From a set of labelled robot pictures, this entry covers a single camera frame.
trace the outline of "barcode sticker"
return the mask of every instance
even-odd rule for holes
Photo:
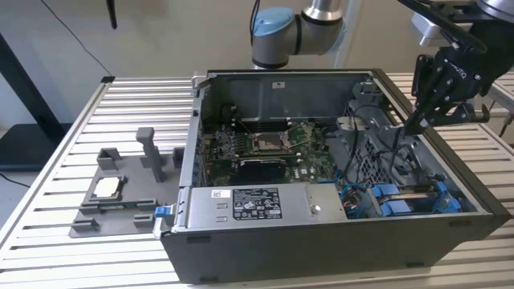
[[[231,197],[230,190],[213,190],[211,197]]]

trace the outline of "cable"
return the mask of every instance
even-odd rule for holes
[[[508,126],[509,126],[509,125],[505,124],[505,125],[501,127],[501,131],[500,131],[500,135],[498,135],[500,137],[504,136],[505,131],[508,130]]]
[[[390,164],[389,164],[389,175],[390,176],[394,176],[393,175],[393,166],[394,166],[394,159],[397,158],[397,156],[398,156],[398,153],[401,152],[401,150],[402,149],[407,149],[409,150],[409,153],[411,154],[413,153],[413,148],[410,147],[410,145],[409,144],[401,144],[395,149],[394,149],[394,151],[393,151],[393,155],[391,155],[391,160],[390,160]],[[413,167],[413,164],[407,161],[407,163],[410,164],[410,168],[413,169],[413,171],[414,171],[414,167]],[[394,178],[395,180],[397,180],[397,182],[401,184],[401,185],[403,185],[403,183],[397,179],[397,178]]]
[[[72,36],[75,37],[75,39],[78,40],[82,48],[84,49],[84,51],[90,54],[90,56],[96,60],[96,63],[102,66],[102,68],[106,70],[107,74],[110,76],[112,76],[111,74],[111,71],[106,68],[106,66],[103,65],[103,63],[98,60],[98,58],[95,57],[95,55],[92,55],[92,53],[88,51],[88,49],[86,48],[83,42],[80,41],[79,37],[75,35],[74,31],[70,29],[70,27],[64,24],[63,20],[59,18],[59,16],[56,15],[56,13],[54,12],[52,8],[50,8],[47,2],[44,0],[39,0],[42,1],[43,5],[47,6],[47,9],[50,10],[50,12],[52,13],[54,17],[59,20],[59,22],[62,22],[64,28],[70,31],[70,33],[72,34]]]
[[[374,104],[365,104],[365,105],[361,105],[361,106],[354,110],[354,117],[359,117],[359,116],[357,116],[355,114],[357,114],[357,111],[358,111],[361,108],[363,108],[363,107],[374,107],[374,108],[377,108],[383,114],[386,114],[386,112],[383,111],[382,107],[379,107],[378,105],[374,105]],[[393,146],[390,146],[390,145],[385,142],[385,140],[383,140],[382,137],[381,137],[381,131],[377,132],[377,139],[378,139],[378,141],[382,143],[382,145],[383,145],[390,151],[393,151],[394,142],[393,142]]]
[[[504,126],[501,128],[500,135],[498,135],[500,137],[504,136],[505,131],[508,130],[508,126],[513,123],[513,120],[514,120],[514,114],[508,116],[508,118],[505,119]]]
[[[359,187],[361,186],[361,184],[349,184],[345,188],[343,188],[343,190],[342,190],[342,192],[341,192],[341,195],[339,195],[339,198],[341,199],[343,199],[345,198],[345,195],[346,195],[346,192],[347,192],[347,190],[349,190],[349,188],[351,188],[351,187]]]
[[[250,16],[250,44],[254,45],[254,29],[255,29],[255,21],[258,19],[258,12],[261,7],[261,0],[255,0],[254,8],[251,10]]]
[[[357,114],[358,110],[363,107],[374,107],[374,108],[381,109],[381,111],[383,112],[382,108],[377,105],[373,105],[373,104],[363,104],[351,112],[351,118],[354,119],[354,143],[351,145],[350,159],[346,163],[345,170],[343,170],[343,178],[349,184],[357,183],[358,179],[359,179],[359,171],[358,171],[357,172],[357,180],[355,180],[355,182],[351,182],[349,177],[347,177],[347,171],[350,170],[351,162],[354,161],[354,158],[355,158],[358,139],[359,139],[359,130],[357,127],[357,121],[355,121],[357,115],[355,114]]]
[[[347,177],[347,171],[350,170],[351,162],[354,161],[355,158],[355,153],[357,153],[357,147],[358,147],[358,142],[359,142],[359,130],[357,128],[357,121],[355,121],[355,113],[353,114],[354,117],[354,143],[351,144],[351,152],[350,152],[350,159],[346,163],[345,170],[343,170],[343,178],[347,184],[353,184],[355,182],[351,182],[349,177]]]
[[[22,186],[24,186],[26,188],[30,188],[30,187],[31,187],[30,185],[26,185],[26,184],[22,183],[22,182],[14,181],[14,180],[10,179],[3,173],[0,173],[0,176],[2,176],[8,182],[12,182],[14,184],[22,185]]]
[[[492,105],[489,106],[489,111],[492,111],[493,107],[496,106],[497,101],[492,102]]]

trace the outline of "black pole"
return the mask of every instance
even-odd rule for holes
[[[60,141],[66,130],[19,62],[10,45],[0,34],[0,73],[10,83],[19,99],[31,112],[43,133],[51,140]]]

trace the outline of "blue latch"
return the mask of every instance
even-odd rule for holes
[[[171,215],[171,207],[156,207],[155,208],[155,217],[166,218],[166,216]]]

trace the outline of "aluminum slatted table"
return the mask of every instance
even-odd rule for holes
[[[391,74],[409,94],[411,74]],[[0,231],[0,288],[190,288],[151,234],[72,239],[100,148],[140,155],[139,126],[154,126],[160,152],[185,146],[191,79],[103,84]],[[514,213],[514,151],[484,125],[441,128],[444,139]],[[514,221],[460,247],[429,269],[213,285],[210,288],[514,288]]]

